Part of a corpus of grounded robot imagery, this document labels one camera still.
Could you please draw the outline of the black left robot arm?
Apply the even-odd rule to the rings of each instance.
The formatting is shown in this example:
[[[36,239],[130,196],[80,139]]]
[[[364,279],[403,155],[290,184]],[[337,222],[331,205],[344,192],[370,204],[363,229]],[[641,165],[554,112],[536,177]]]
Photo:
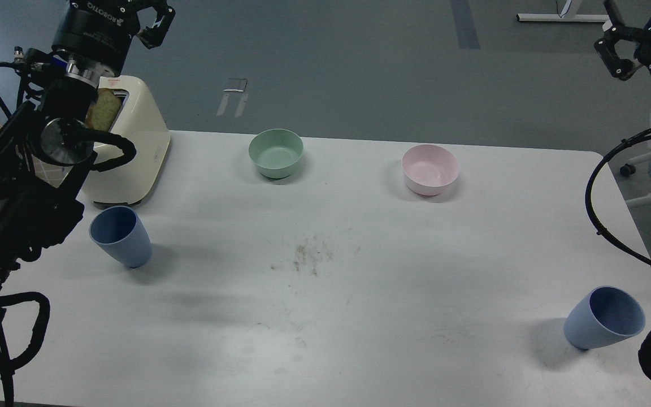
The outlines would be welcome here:
[[[1,294],[20,261],[64,242],[83,218],[77,200],[90,172],[129,164],[134,142],[86,123],[104,77],[118,77],[137,38],[160,46],[176,15],[166,1],[69,1],[51,51],[15,48],[0,62],[0,380],[15,404],[13,376],[41,350],[51,316],[42,293]]]

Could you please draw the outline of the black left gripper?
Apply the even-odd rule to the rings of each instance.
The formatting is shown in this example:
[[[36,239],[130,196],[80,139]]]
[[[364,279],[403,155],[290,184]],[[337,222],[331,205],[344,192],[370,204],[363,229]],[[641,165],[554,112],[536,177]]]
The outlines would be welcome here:
[[[140,11],[152,8],[152,26],[141,28],[137,14],[125,15],[115,1],[68,1],[51,49],[62,59],[97,64],[109,76],[119,76],[130,45],[137,38],[147,49],[161,46],[176,15],[166,1],[142,1]]]

